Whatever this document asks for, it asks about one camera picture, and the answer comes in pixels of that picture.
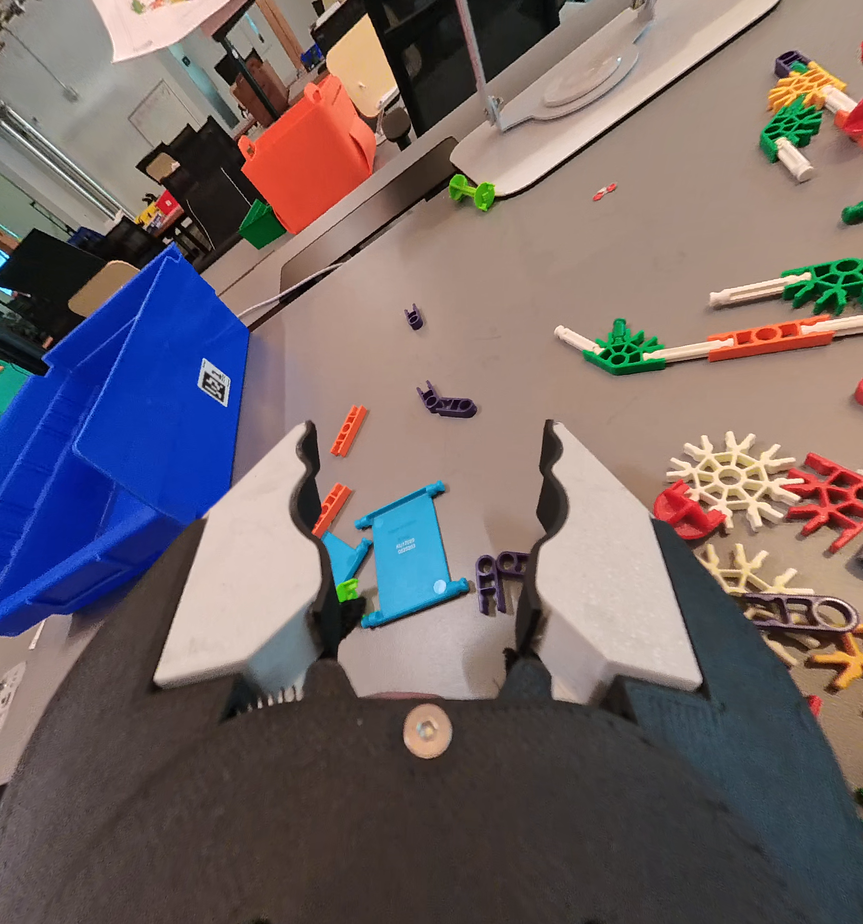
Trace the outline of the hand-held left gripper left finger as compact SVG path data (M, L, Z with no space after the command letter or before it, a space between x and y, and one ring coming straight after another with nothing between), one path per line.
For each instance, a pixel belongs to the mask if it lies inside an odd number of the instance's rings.
M313 422L300 422L203 519L153 682L174 688L242 676L291 689L329 647L318 625L334 598Z

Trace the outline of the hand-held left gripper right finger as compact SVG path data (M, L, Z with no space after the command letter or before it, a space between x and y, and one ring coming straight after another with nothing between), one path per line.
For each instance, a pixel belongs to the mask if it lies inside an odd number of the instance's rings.
M537 516L516 646L553 697L598 705L622 676L679 691L702 683L654 519L561 422L544 424Z

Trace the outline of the cyan toy panel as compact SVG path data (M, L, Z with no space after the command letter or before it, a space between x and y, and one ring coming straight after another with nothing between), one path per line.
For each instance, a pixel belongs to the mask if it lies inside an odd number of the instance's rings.
M444 493L440 480L355 520L371 530L378 609L361 619L364 629L447 602L470 591L466 578L450 577L434 498Z
M329 554L335 585L354 579L372 548L371 539L364 538L357 546L352 547L330 531L322 535L322 543Z

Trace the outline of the red toy spool piece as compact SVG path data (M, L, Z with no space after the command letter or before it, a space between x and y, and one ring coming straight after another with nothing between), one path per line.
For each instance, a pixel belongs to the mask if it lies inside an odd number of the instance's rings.
M679 479L663 490L654 500L652 513L669 524L686 541L709 537L726 522L719 511L705 511L700 502L689 496L689 486Z

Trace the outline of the orange toy connector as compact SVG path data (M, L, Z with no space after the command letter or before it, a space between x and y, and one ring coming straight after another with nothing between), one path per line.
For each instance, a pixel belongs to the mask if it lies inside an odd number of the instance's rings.
M368 409L361 405L353 405L345 416L345 420L333 441L330 450L332 456L346 457L350 452L356 436L368 414Z
M322 500L321 512L312 529L314 536L321 539L331 529L333 522L341 513L351 493L351 488L341 482L336 482L333 485L333 488Z

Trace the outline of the white snowflake toy connector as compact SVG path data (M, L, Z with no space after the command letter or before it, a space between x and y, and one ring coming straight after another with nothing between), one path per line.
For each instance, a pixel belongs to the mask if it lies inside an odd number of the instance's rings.
M741 515L756 533L763 525L784 519L799 498L795 488L804 484L792 473L795 458L780 456L780 445L758 445L753 433L738 438L727 432L718 445L703 435L698 445L686 443L681 456L671 459L666 478L683 481L690 500L708 512L723 514L727 532Z
M731 551L731 562L724 565L710 542L696 551L696 557L703 567L719 586L735 599L749 621L755 621L757 616L762 616L764 612L740 601L740 598L748 593L815 594L812 588L791 586L791 581L797 574L793 568L786 569L771 580L762 578L760 571L768 555L767 551L762 550L749 559L743 544L737 543Z

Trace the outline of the blue plastic bin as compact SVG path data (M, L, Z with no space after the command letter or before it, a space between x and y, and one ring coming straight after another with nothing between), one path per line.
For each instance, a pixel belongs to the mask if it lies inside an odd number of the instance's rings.
M175 246L0 420L0 636L150 567L229 490L250 333Z

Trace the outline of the joined purple toy connectors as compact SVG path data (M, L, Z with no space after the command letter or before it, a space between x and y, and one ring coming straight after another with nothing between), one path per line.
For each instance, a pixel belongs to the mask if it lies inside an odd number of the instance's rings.
M471 419L478 411L477 405L470 398L448 398L441 396L431 382L425 388L416 388L425 409L440 417L454 419Z

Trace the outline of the beige chair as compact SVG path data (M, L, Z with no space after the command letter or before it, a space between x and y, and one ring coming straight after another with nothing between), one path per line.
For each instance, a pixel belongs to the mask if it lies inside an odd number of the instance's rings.
M337 77L365 119L377 119L399 96L399 89L368 15L363 15L326 56Z
M123 260L110 260L68 301L71 312L81 318L92 316L108 299L139 274Z

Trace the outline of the green plastic bin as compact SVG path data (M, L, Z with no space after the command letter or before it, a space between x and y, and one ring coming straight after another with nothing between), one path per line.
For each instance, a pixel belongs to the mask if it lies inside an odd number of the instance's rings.
M273 208L261 199L255 199L241 222L240 236L253 248L261 250L287 234Z

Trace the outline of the black monitor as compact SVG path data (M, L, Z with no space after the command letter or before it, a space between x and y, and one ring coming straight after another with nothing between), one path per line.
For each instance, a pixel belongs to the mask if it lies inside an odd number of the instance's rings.
M46 330L70 314L68 301L106 260L33 228L0 267L0 288L14 294L11 309Z

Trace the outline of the red yellow boxes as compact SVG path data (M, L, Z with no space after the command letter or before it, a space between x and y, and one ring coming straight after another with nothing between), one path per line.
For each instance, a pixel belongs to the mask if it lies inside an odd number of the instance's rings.
M173 225L184 215L184 210L169 191L154 196L147 193L142 197L143 210L134 219L143 229L154 232Z

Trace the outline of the black cabinet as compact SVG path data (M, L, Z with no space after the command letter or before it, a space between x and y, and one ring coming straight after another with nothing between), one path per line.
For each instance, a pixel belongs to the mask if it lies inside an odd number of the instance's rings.
M241 240L242 222L264 198L248 179L238 143L214 117L198 129L186 126L170 142L156 145L137 170L173 194L212 245L193 266L207 270Z

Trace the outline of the lime green toy spool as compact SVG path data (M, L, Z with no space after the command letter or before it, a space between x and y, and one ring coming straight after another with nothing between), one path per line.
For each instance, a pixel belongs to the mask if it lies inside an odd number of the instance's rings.
M448 194L453 202L472 202L481 212L488 212L495 202L495 186L490 182L474 185L463 174L454 174L448 184Z

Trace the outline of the orange plastic bin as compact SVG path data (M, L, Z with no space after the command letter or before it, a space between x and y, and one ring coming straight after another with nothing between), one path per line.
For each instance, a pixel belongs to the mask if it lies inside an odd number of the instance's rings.
M303 97L255 141L242 136L243 174L297 235L372 173L373 129L338 77L308 84Z

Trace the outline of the white printed paper sheet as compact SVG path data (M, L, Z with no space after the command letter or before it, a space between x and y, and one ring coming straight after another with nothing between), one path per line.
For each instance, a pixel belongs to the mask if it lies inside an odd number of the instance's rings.
M93 1L112 45L112 62L126 62L180 42L229 1Z

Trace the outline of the white wall board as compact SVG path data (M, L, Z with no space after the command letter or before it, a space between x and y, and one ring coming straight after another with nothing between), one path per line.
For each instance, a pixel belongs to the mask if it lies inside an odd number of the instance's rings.
M172 141L184 128L196 130L203 122L165 79L152 87L127 121L151 147Z

